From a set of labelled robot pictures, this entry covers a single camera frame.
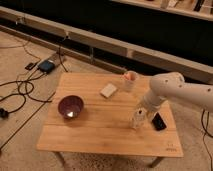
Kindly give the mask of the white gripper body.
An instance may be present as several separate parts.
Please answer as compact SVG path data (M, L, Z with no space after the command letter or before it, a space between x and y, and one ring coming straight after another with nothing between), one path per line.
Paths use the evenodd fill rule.
M156 113L156 110L146 103L144 99L140 99L136 104L136 109L141 109L147 117L153 117Z

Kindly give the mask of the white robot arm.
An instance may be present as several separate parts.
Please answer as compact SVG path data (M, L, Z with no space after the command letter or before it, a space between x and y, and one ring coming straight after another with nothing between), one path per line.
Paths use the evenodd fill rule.
M157 112L168 99L180 99L213 113L213 85L187 83L179 72L157 74L149 80L149 90L136 108Z

